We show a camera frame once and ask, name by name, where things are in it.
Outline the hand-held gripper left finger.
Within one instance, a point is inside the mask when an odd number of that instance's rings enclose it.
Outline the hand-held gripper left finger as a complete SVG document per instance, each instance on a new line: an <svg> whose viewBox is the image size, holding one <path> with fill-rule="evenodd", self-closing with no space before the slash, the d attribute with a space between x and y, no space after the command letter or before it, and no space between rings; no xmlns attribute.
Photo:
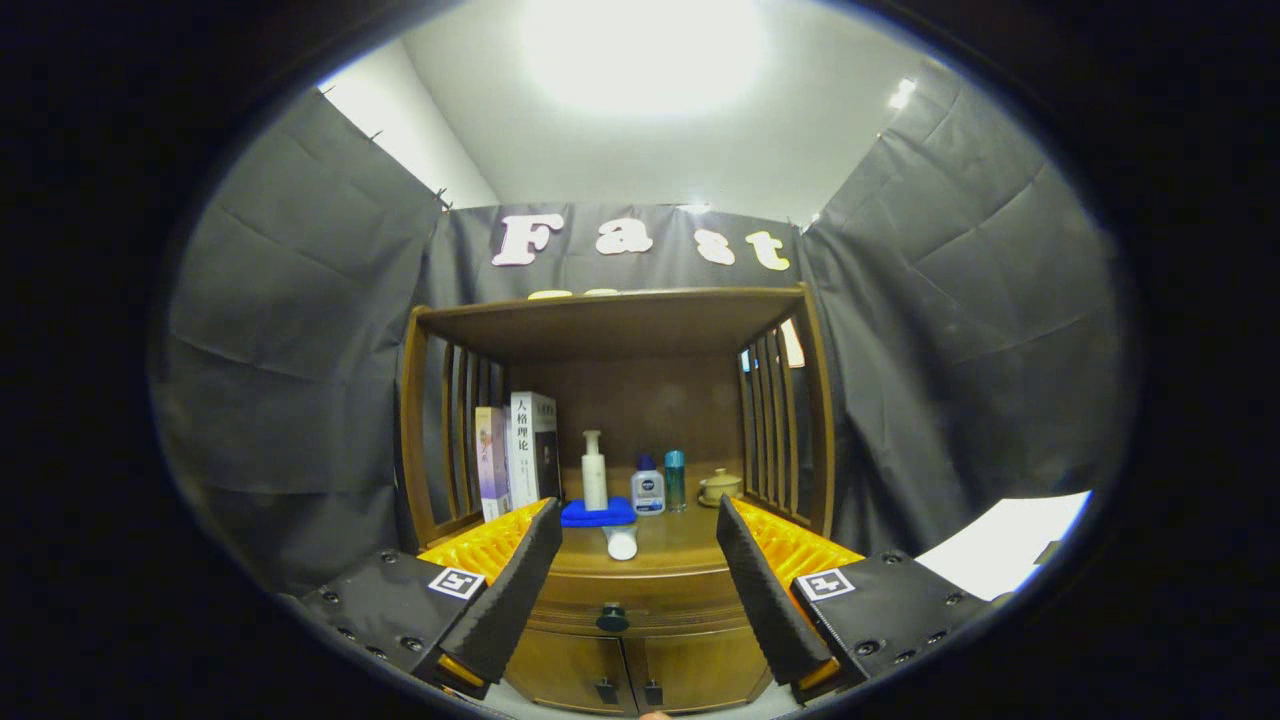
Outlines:
<svg viewBox="0 0 1280 720"><path fill-rule="evenodd" d="M562 537L561 502L543 498L417 555L376 550L296 609L379 666L483 700L504 675Z"/></svg>

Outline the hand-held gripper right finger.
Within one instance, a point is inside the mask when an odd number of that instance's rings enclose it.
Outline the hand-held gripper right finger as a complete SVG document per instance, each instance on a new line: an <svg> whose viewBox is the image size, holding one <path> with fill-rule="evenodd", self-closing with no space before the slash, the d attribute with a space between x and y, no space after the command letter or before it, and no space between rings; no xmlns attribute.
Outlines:
<svg viewBox="0 0 1280 720"><path fill-rule="evenodd" d="M740 498L716 538L768 669L799 703L920 664L992 603L899 551L864 557Z"/></svg>

